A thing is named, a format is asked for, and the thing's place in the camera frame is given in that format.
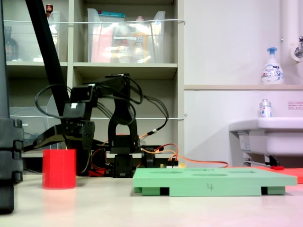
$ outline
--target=faucet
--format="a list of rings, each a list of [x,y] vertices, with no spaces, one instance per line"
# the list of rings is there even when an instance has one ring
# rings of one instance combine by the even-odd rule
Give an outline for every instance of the faucet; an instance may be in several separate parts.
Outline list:
[[[301,43],[301,46],[297,47],[294,51],[294,54],[297,58],[303,57],[303,36],[299,37],[299,42]]]

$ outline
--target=blue pump head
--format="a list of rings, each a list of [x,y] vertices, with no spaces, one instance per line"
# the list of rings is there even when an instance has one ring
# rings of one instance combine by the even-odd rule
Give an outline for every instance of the blue pump head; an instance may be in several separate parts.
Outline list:
[[[270,55],[275,55],[275,51],[277,51],[278,49],[275,47],[270,47],[267,49],[267,51],[269,52]]]

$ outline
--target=white table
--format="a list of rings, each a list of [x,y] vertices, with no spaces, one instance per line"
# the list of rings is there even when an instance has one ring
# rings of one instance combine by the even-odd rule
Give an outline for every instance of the white table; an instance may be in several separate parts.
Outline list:
[[[302,227],[303,185],[285,196],[142,197],[132,179],[79,178],[72,190],[42,190],[41,175],[15,187],[15,211],[0,227]]]

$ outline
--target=oval hole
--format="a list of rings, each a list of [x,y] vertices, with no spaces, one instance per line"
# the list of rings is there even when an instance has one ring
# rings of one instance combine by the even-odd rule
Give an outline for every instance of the oval hole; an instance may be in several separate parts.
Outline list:
[[[193,176],[227,176],[227,174],[193,174]]]
[[[214,169],[200,169],[200,168],[194,168],[194,169],[185,169],[185,170],[187,170],[187,171],[213,171]]]
[[[229,171],[230,173],[233,174],[254,174],[254,171]]]
[[[158,172],[151,172],[152,174],[181,174],[181,171],[158,171]]]

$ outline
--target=small white bottle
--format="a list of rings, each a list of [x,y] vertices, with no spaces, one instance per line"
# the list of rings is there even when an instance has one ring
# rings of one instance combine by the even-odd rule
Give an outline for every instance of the small white bottle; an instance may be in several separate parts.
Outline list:
[[[262,102],[260,103],[260,116],[272,117],[271,102],[267,99],[262,99]]]
[[[281,65],[275,59],[275,47],[268,48],[269,60],[265,65],[261,77],[262,84],[284,84],[284,74]]]

